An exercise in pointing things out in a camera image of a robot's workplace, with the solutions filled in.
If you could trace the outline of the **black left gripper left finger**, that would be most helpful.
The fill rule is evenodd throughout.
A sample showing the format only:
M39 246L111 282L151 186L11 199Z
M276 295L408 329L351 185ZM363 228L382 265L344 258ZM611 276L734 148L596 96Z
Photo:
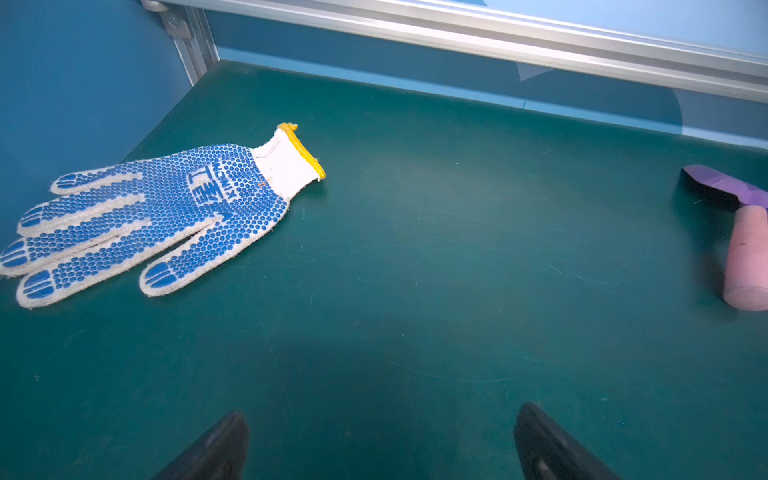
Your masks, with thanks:
M230 411L153 479L241 479L249 436L250 429L244 414L238 410Z

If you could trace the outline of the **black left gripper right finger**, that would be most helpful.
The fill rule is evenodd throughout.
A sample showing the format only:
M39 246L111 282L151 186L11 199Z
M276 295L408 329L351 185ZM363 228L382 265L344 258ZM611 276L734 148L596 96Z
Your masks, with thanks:
M620 477L531 402L516 418L514 440L524 478L619 480Z

